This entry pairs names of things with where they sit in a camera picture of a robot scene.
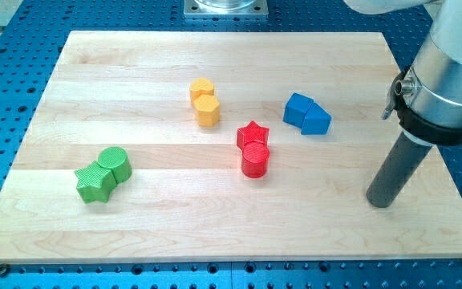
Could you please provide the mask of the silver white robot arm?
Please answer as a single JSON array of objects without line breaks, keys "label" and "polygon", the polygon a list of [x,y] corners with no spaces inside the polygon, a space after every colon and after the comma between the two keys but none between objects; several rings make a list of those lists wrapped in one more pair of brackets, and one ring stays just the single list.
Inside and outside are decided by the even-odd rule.
[{"label": "silver white robot arm", "polygon": [[382,118],[393,111],[416,143],[462,144],[462,0],[442,3],[414,62],[395,77]]}]

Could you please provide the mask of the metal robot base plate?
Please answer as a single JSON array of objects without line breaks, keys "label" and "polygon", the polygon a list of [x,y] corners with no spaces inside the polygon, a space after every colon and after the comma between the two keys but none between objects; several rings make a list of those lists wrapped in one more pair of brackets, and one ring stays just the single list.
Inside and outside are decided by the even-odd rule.
[{"label": "metal robot base plate", "polygon": [[184,0],[184,15],[205,16],[267,16],[266,0]]}]

